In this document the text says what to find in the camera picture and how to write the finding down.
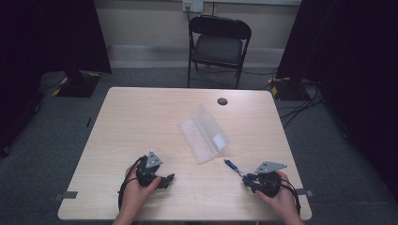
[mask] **light wood tabletop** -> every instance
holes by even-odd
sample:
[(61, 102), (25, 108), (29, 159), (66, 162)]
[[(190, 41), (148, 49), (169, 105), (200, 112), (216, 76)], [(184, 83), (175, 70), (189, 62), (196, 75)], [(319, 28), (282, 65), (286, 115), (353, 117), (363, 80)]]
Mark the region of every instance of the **light wood tabletop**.
[[(226, 98), (224, 106), (219, 98)], [(178, 123), (202, 104), (230, 143), (212, 160), (198, 164)], [(126, 169), (149, 151), (163, 160), (156, 175), (176, 177), (155, 190), (137, 220), (266, 221), (272, 209), (225, 165), (230, 159), (245, 173), (263, 161), (287, 165), (295, 188), (302, 188), (272, 95), (266, 91), (113, 87), (109, 90), (82, 153), (58, 216), (70, 220), (114, 219)], [(312, 216), (305, 195), (301, 217)]]

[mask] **open plastic container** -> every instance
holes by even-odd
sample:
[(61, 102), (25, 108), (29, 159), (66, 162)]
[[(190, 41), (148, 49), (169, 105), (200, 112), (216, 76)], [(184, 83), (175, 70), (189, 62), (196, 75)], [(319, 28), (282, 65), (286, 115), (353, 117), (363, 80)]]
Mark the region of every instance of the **open plastic container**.
[(178, 123), (198, 164), (216, 157), (229, 143), (213, 115), (199, 105), (194, 116)]

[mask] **hand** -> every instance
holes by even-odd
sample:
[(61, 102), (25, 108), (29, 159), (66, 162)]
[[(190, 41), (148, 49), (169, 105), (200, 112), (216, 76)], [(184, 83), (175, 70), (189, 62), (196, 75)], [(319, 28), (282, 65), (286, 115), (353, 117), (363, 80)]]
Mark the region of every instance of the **hand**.
[[(276, 173), (281, 177), (281, 179), (288, 181), (286, 174), (280, 171), (277, 171)], [(282, 184), (289, 186), (289, 184), (284, 181), (282, 181)], [(271, 206), (275, 214), (282, 218), (285, 224), (304, 224), (296, 209), (294, 196), (288, 189), (281, 187), (278, 194), (273, 198), (270, 198), (259, 190), (256, 190), (255, 193), (260, 197), (261, 200)]]
[[(119, 224), (129, 224), (133, 222), (135, 216), (146, 203), (146, 200), (150, 193), (156, 189), (161, 177), (156, 177), (148, 187), (141, 187), (137, 180), (137, 169), (136, 165), (132, 170), (130, 177), (127, 179), (131, 180), (127, 185), (123, 193), (122, 206), (120, 207), (120, 212), (117, 215), (114, 225)], [(131, 167), (126, 169), (126, 175), (128, 174)]]

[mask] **carpeted floor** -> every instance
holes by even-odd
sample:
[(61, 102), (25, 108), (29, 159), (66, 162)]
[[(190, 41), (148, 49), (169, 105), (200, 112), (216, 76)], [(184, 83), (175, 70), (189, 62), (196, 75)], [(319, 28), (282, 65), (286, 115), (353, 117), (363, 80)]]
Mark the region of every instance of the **carpeted floor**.
[[(273, 68), (246, 70), (263, 75), (243, 73), (239, 89), (264, 89)], [(187, 69), (115, 68), (112, 75), (103, 75), (91, 98), (53, 97), (56, 86), (52, 84), (62, 77), (63, 72), (43, 75), (40, 89), (45, 89), (45, 97), (38, 113), (10, 146), (10, 156), (0, 158), (0, 224), (111, 224), (62, 221), (57, 217), (60, 202), (53, 197), (68, 188), (109, 88), (185, 88)], [(205, 82), (193, 80), (191, 88), (229, 88), (235, 81), (231, 73), (195, 73), (194, 77)], [(312, 96), (317, 93), (314, 85), (308, 85), (308, 90)], [(315, 194), (309, 199), (313, 217), (307, 224), (397, 224), (398, 204), (372, 165), (344, 137), (339, 120), (323, 101), (290, 122), (285, 115), (300, 109), (295, 107), (303, 102), (275, 103), (302, 183)]]

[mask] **blue marker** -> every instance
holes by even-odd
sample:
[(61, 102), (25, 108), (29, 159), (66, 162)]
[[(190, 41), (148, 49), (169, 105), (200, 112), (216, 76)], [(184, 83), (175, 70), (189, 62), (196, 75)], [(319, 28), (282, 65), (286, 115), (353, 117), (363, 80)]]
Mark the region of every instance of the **blue marker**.
[(249, 177), (242, 171), (240, 171), (234, 163), (232, 163), (230, 160), (224, 160), (225, 164), (229, 166), (233, 171), (235, 171), (237, 174), (239, 174), (240, 177), (242, 177), (245, 180), (249, 180)]

